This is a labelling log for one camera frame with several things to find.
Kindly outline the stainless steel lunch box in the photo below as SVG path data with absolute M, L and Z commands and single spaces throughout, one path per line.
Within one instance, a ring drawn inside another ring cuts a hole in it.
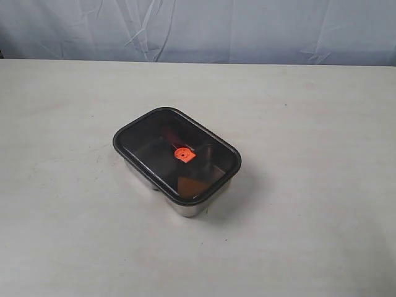
M 183 217 L 195 217 L 204 210 L 207 210 L 209 205 L 226 192 L 231 184 L 231 179 L 229 179 L 222 187 L 219 188 L 213 195 L 211 195 L 207 200 L 199 202 L 197 205 L 181 205 L 170 200 L 164 193 L 159 190 L 159 188 L 154 185 L 151 181 L 146 179 L 138 170 L 136 170 L 126 159 L 124 159 L 126 167 L 128 168 L 131 175 L 134 175 L 142 184 L 148 188 L 149 192 L 157 193 L 159 196 L 165 199 L 165 201 L 181 216 Z

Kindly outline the grey fabric backdrop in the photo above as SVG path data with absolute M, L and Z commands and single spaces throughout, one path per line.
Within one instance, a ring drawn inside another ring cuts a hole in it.
M 2 1 L 4 58 L 395 65 L 394 1 Z

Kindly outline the red toy sausage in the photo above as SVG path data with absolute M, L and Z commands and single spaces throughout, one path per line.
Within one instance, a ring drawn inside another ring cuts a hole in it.
M 166 141 L 172 146 L 173 150 L 177 150 L 181 147 L 183 147 L 183 142 L 182 140 L 178 137 L 178 135 L 175 133 L 175 131 L 169 127 L 165 126 L 162 129 L 162 134 Z

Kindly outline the yellow toy cheese wedge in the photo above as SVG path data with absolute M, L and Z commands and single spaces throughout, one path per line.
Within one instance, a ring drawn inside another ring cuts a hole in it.
M 195 179 L 179 177 L 178 178 L 178 194 L 184 199 L 190 199 L 204 192 L 208 188 L 207 183 L 197 181 Z

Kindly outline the transparent lid with orange seal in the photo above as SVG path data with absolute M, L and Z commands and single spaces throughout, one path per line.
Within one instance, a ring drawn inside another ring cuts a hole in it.
M 183 142 L 173 150 L 162 134 L 171 127 Z M 242 159 L 228 142 L 171 107 L 155 108 L 118 130 L 113 147 L 171 201 L 197 205 L 207 200 L 239 171 Z M 207 183 L 199 195 L 184 199 L 178 194 L 178 178 Z

